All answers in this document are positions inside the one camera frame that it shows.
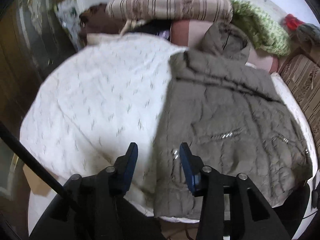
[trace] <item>gray jacket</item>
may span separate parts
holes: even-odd
[[[305,139],[269,74],[245,66],[249,48],[239,29],[217,23],[202,51],[171,57],[172,81],[154,144],[156,217],[200,218],[202,199],[190,194],[176,157],[181,142],[220,173],[246,173],[272,206],[311,177]]]

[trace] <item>silver bolt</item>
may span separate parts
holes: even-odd
[[[209,173],[209,172],[212,171],[212,168],[211,168],[210,166],[203,166],[203,167],[202,167],[202,170],[203,170],[204,172]]]
[[[247,174],[244,174],[244,173],[239,173],[238,177],[239,179],[242,179],[242,180],[246,180],[248,178]]]
[[[71,180],[78,180],[78,179],[80,179],[80,178],[81,178],[80,174],[73,174],[73,175],[71,176]]]
[[[106,168],[107,173],[113,173],[115,170],[116,170],[116,168],[114,166],[109,166]]]

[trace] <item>brown striped upholstery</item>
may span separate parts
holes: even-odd
[[[297,55],[280,73],[305,114],[320,157],[320,68],[304,55]]]
[[[198,19],[230,22],[230,0],[110,0],[106,13],[125,19]]]

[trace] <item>red object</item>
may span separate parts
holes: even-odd
[[[289,30],[294,31],[298,28],[300,24],[304,22],[300,21],[298,18],[294,17],[292,14],[288,14],[284,18],[284,24],[288,27]]]

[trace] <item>green textured fabric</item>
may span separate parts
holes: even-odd
[[[278,56],[290,53],[288,33],[261,8],[241,0],[231,0],[231,23],[244,31],[256,49],[263,49]]]

